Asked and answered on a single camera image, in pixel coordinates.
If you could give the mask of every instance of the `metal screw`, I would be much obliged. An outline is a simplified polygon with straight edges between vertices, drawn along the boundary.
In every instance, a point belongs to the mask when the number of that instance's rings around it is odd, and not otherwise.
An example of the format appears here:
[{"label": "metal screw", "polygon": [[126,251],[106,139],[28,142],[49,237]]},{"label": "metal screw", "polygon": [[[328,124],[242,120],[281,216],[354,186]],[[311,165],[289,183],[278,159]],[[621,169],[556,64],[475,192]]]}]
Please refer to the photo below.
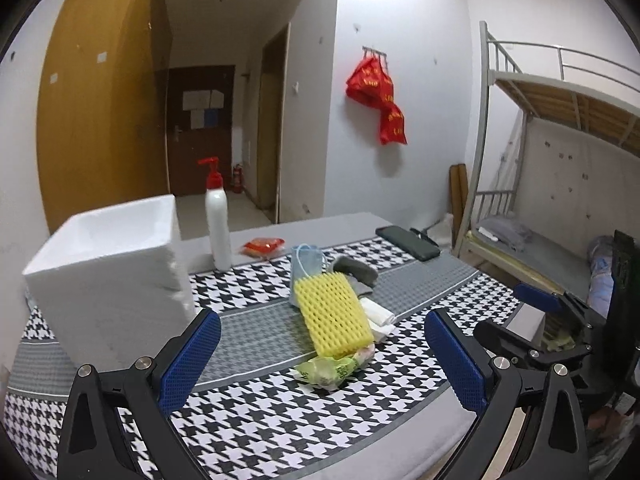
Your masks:
[{"label": "metal screw", "polygon": [[557,365],[554,365],[554,372],[560,376],[565,376],[569,373],[569,370],[566,369],[566,366],[558,363]]},{"label": "metal screw", "polygon": [[136,368],[138,370],[146,370],[151,366],[152,362],[153,360],[151,359],[151,357],[141,357],[136,361]]},{"label": "metal screw", "polygon": [[500,370],[506,370],[511,366],[511,363],[506,357],[496,357],[494,359],[494,365],[496,368],[500,368]]},{"label": "metal screw", "polygon": [[78,368],[78,375],[80,377],[87,377],[91,373],[91,365],[82,365]]}]

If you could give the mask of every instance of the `pump nozzle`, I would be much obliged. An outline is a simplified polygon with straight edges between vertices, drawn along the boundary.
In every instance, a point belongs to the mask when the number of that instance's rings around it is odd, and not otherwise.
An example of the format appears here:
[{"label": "pump nozzle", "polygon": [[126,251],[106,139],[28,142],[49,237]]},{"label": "pump nozzle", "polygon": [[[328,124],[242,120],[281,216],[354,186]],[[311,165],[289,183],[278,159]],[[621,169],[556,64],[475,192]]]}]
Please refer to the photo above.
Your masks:
[{"label": "pump nozzle", "polygon": [[216,156],[210,156],[198,161],[198,164],[204,166],[204,164],[210,165],[209,176],[207,177],[207,189],[222,189],[224,187],[224,181],[222,175],[218,171],[218,158]]}]

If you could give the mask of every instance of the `styrofoam box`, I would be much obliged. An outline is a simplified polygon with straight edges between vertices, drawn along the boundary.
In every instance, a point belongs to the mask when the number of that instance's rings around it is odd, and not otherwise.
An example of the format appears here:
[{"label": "styrofoam box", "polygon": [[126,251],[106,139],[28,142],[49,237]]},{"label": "styrofoam box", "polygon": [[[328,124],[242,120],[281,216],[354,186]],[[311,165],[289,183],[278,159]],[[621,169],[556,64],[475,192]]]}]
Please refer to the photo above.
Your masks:
[{"label": "styrofoam box", "polygon": [[195,317],[173,195],[71,217],[24,269],[30,293],[77,365],[129,368]]}]

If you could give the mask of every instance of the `yellow mesh sponge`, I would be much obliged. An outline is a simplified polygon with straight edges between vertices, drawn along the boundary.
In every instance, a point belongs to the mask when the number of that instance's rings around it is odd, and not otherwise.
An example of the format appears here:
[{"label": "yellow mesh sponge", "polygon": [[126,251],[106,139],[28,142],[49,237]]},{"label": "yellow mesh sponge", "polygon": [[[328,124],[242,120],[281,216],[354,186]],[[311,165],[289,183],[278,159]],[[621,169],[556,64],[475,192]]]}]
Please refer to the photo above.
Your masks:
[{"label": "yellow mesh sponge", "polygon": [[319,356],[340,359],[373,343],[367,316],[344,274],[302,278],[294,290]]}]

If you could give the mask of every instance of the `white paper notice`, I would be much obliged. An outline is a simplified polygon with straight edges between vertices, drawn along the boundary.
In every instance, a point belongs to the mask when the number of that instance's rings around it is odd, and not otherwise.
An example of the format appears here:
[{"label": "white paper notice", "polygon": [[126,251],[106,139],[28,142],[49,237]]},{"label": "white paper notice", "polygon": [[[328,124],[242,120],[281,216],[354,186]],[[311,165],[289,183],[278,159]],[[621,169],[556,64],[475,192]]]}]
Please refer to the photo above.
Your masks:
[{"label": "white paper notice", "polygon": [[191,129],[204,128],[204,110],[191,110]]},{"label": "white paper notice", "polygon": [[207,108],[224,108],[225,95],[220,90],[211,91],[211,102]]},{"label": "white paper notice", "polygon": [[183,110],[204,110],[209,108],[211,90],[189,90],[182,92]]}]

